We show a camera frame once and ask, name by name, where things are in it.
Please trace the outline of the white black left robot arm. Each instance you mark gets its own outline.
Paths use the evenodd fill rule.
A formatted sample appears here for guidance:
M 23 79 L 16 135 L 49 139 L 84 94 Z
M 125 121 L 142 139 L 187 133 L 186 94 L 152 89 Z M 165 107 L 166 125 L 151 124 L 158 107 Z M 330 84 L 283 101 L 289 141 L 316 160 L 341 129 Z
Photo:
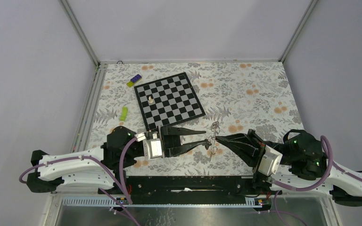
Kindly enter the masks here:
M 136 158 L 146 160 L 172 158 L 185 154 L 197 146 L 208 149 L 208 139 L 181 143 L 181 137 L 202 134 L 186 128 L 158 127 L 136 133 L 118 126 L 101 146 L 81 152 L 49 155 L 42 150 L 32 152 L 32 167 L 19 176 L 34 193 L 50 193 L 59 187 L 96 187 L 112 189 L 115 193 L 130 194 L 125 168 L 136 163 Z

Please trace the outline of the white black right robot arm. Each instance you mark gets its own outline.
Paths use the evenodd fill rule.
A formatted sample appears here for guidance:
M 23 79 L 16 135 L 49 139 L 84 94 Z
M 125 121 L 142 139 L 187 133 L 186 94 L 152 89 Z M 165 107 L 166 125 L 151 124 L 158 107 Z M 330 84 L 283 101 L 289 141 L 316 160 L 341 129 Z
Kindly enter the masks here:
M 362 171 L 338 165 L 325 137 L 317 140 L 303 129 L 291 129 L 282 143 L 276 143 L 261 139 L 250 129 L 246 134 L 216 136 L 215 140 L 252 168 L 251 187 L 258 194 L 319 192 L 330 185 L 326 194 L 335 203 L 362 207 Z

